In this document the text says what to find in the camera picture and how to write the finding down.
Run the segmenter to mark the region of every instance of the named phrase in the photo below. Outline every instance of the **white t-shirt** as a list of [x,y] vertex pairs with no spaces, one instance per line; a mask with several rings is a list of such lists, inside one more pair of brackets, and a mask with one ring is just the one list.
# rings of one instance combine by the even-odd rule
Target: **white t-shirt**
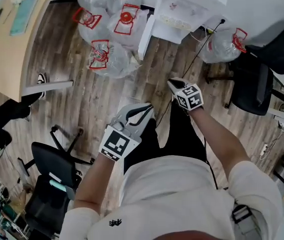
[[132,166],[124,176],[120,207],[101,218],[89,208],[66,213],[60,240],[153,240],[180,231],[202,231],[234,240],[234,202],[262,213],[264,240],[274,239],[283,208],[276,184],[252,162],[229,175],[229,189],[216,190],[209,166],[183,156],[164,156]]

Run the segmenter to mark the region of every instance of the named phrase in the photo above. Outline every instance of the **white label on chair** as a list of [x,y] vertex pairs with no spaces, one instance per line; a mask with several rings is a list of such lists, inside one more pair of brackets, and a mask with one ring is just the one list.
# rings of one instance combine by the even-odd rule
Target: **white label on chair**
[[62,181],[58,178],[58,177],[56,177],[53,173],[49,173],[48,175],[50,175],[53,179],[55,179],[58,183],[61,183]]

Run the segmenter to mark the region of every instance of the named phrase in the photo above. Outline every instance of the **forearm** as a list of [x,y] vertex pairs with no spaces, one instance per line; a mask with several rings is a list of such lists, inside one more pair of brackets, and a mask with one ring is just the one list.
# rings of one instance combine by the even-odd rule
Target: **forearm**
[[88,207],[100,212],[114,163],[103,154],[97,156],[76,191],[74,208]]
[[204,135],[214,154],[221,161],[226,177],[235,164],[250,160],[238,138],[203,109],[190,111],[190,116]]

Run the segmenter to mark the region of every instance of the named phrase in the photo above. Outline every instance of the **wooden floor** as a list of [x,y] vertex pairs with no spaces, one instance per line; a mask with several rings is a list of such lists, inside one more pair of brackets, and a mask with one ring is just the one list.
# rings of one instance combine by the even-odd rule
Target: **wooden floor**
[[[74,80],[74,87],[48,92],[45,100],[32,106],[30,122],[19,119],[11,121],[5,127],[11,133],[13,141],[0,159],[0,179],[12,195],[21,190],[21,184],[16,184],[19,177],[17,158],[23,158],[25,162],[32,159],[32,142],[54,146],[49,135],[53,125],[61,126],[71,135],[76,134],[78,128],[83,128],[84,135],[79,140],[74,155],[89,161],[90,156],[98,154],[105,125],[124,105],[151,102],[159,120],[171,99],[167,79],[181,77],[196,54],[197,41],[190,36],[181,45],[152,38],[145,60],[135,73],[123,79],[98,76],[86,68],[91,47],[79,36],[76,24],[71,20],[77,6],[75,3],[51,4],[39,28],[29,63],[28,82],[36,83],[37,74],[41,72],[46,73],[51,81]],[[199,39],[205,34],[198,30],[194,35]],[[281,133],[276,121],[270,115],[253,115],[235,106],[225,109],[224,104],[229,100],[233,83],[216,81],[206,84],[203,74],[207,70],[212,75],[227,71],[223,63],[206,65],[197,58],[185,78],[201,88],[205,110],[235,134],[252,161],[270,174],[276,160],[283,153],[284,137],[276,143],[266,159],[260,160],[259,154],[264,143],[269,144]],[[0,105],[5,100],[5,96],[0,94]],[[157,128],[161,146],[168,136],[169,114],[170,108]],[[58,134],[58,138],[64,146],[69,144],[61,134]],[[221,164],[209,147],[208,159],[219,186],[226,187],[227,181]],[[87,169],[84,166],[80,168],[83,172]],[[117,206],[122,170],[122,164],[117,163],[106,195],[105,211]],[[29,180],[35,184],[38,171],[33,167],[30,172]]]

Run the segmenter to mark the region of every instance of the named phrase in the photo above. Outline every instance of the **t-shirt sleeve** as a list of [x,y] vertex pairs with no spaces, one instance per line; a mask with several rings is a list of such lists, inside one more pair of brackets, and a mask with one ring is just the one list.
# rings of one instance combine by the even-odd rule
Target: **t-shirt sleeve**
[[89,229],[100,220],[100,215],[89,208],[76,208],[65,214],[60,240],[86,240]]
[[275,182],[250,161],[235,165],[229,175],[229,193],[256,216],[263,240],[275,238],[283,217],[283,202]]

